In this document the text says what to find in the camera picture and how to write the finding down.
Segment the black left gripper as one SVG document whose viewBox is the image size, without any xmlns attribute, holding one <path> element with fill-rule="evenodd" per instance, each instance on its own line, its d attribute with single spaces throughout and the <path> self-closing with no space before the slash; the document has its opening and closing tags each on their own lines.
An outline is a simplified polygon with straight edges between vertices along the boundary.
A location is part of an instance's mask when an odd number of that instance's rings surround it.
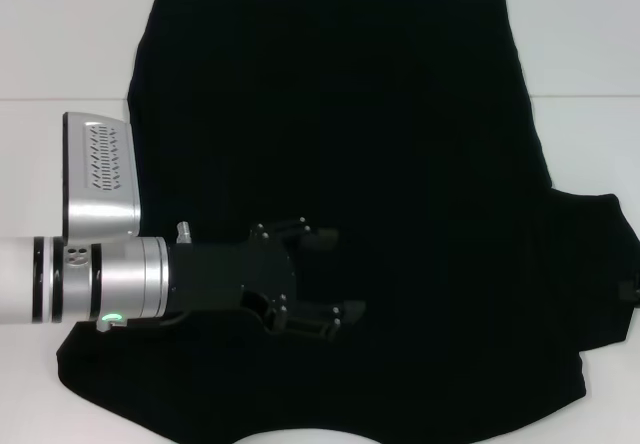
<svg viewBox="0 0 640 444">
<path fill-rule="evenodd" d="M 261 222 L 236 244 L 174 244 L 168 248 L 168 311 L 229 311 L 243 307 L 267 314 L 267 330 L 334 339 L 365 313 L 364 302 L 295 302 L 296 276 L 285 247 L 333 250 L 336 228 L 312 226 L 305 217 Z"/>
</svg>

